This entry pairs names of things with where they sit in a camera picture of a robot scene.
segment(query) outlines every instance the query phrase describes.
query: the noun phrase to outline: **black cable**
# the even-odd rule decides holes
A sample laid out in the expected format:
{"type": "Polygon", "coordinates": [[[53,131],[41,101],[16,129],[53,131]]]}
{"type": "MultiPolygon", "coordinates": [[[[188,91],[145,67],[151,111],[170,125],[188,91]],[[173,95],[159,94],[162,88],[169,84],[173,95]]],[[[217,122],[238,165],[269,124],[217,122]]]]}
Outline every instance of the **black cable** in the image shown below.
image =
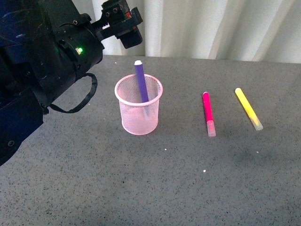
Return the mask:
{"type": "Polygon", "coordinates": [[[83,77],[89,76],[92,78],[92,86],[91,86],[91,90],[90,92],[86,95],[85,99],[82,100],[82,102],[77,105],[75,108],[69,110],[69,111],[65,111],[62,108],[51,104],[49,107],[51,107],[52,110],[55,110],[57,112],[62,112],[62,113],[76,113],[79,112],[84,106],[87,105],[87,103],[89,103],[89,101],[91,100],[91,98],[94,96],[96,89],[97,89],[97,78],[95,77],[94,74],[91,73],[86,73],[83,77]]]}

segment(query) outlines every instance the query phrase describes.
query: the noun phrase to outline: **pink marker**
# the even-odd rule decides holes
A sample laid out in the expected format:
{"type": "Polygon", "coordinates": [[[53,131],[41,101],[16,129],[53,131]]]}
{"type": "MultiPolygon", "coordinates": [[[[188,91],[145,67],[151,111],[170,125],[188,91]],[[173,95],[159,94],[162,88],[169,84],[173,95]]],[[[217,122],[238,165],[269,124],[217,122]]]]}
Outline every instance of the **pink marker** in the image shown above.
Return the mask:
{"type": "Polygon", "coordinates": [[[208,136],[215,137],[216,133],[215,133],[215,127],[213,122],[210,96],[208,92],[203,93],[203,103],[204,103],[205,116],[206,116],[206,122],[208,128],[208,136]]]}

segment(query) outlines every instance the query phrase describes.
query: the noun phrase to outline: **purple marker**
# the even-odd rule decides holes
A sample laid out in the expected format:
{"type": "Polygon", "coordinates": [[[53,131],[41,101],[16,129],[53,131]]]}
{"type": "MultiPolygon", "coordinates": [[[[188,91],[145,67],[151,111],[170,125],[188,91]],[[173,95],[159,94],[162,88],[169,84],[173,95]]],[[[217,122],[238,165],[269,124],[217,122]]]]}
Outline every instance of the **purple marker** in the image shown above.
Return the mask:
{"type": "Polygon", "coordinates": [[[143,70],[143,65],[142,65],[141,60],[135,61],[135,70],[136,70],[136,77],[138,80],[139,90],[140,90],[140,94],[141,94],[141,101],[142,101],[142,103],[148,102],[149,97],[147,96],[144,70],[143,70]]]}

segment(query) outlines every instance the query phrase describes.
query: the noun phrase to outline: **mesh cup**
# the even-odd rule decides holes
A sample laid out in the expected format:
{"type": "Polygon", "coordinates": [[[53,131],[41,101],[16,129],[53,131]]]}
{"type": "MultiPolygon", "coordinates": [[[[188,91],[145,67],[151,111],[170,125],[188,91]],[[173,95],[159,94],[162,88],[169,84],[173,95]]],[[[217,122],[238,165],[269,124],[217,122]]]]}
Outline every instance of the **mesh cup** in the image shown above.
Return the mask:
{"type": "Polygon", "coordinates": [[[135,135],[152,132],[158,124],[159,99],[163,93],[161,82],[144,74],[149,101],[141,103],[141,94],[135,74],[128,75],[116,84],[123,128],[135,135]]]}

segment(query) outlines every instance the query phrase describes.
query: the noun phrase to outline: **white curtain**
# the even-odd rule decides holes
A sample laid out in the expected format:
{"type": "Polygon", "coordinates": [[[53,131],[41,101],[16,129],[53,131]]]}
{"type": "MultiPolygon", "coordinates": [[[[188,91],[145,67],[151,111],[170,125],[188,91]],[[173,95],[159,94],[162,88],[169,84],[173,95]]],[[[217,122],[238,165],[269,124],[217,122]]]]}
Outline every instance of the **white curtain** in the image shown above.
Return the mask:
{"type": "MultiPolygon", "coordinates": [[[[106,0],[73,0],[101,17],[106,0]]],[[[138,7],[143,43],[124,49],[115,37],[104,54],[301,63],[301,0],[127,0],[138,7]]]]}

